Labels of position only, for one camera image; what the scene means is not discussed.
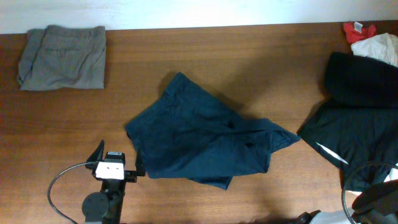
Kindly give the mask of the black shorts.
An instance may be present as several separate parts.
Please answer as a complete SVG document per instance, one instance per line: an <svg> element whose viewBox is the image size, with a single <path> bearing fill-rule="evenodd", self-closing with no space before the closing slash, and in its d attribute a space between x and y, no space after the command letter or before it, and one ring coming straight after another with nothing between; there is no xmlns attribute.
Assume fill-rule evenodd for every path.
<svg viewBox="0 0 398 224"><path fill-rule="evenodd" d="M397 67L373 58L333 52L326 65L324 87L342 104L397 107Z"/></svg>

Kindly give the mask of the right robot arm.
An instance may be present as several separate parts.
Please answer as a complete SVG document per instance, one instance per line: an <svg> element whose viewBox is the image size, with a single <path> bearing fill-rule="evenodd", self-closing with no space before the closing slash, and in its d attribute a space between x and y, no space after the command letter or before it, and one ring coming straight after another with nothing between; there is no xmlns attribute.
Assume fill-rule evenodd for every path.
<svg viewBox="0 0 398 224"><path fill-rule="evenodd" d="M397 181L391 180L376 184L358 196L345 212L303 213L292 221L293 224L347 224L351 220L355 223L367 224L397 224Z"/></svg>

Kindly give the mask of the navy blue shorts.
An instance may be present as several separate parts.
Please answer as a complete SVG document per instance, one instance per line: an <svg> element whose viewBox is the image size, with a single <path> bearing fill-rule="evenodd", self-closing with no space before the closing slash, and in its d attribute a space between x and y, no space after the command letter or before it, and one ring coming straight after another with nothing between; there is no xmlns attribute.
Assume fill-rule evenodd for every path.
<svg viewBox="0 0 398 224"><path fill-rule="evenodd" d="M266 173L272 153L300 138L269 119L244 119L184 74L125 125L151 179L186 178L226 190Z"/></svg>

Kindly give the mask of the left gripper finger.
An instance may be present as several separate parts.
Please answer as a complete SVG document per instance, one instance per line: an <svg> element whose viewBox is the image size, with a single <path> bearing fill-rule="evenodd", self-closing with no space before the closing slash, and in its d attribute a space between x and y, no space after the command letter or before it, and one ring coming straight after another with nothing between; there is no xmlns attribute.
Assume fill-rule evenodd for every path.
<svg viewBox="0 0 398 224"><path fill-rule="evenodd" d="M143 159L142 159L142 154L141 154L141 150L140 149L136 150L135 166L136 166L136 171L137 172L144 172L145 171L144 162L143 162Z"/></svg>
<svg viewBox="0 0 398 224"><path fill-rule="evenodd" d="M101 140L98 147L94 150L91 156L86 160L87 162L99 162L103 158L104 140Z"/></svg>

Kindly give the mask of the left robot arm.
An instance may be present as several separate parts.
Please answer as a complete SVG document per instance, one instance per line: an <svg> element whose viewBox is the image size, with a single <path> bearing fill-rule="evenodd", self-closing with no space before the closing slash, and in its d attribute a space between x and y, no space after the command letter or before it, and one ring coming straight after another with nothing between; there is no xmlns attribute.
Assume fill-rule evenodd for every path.
<svg viewBox="0 0 398 224"><path fill-rule="evenodd" d="M101 182L101 189L89 194L82 203L85 223L120 224L126 184L146 175L141 153L136 155L136 170L126 170L125 154L104 153L104 141L101 141L86 161L85 167Z"/></svg>

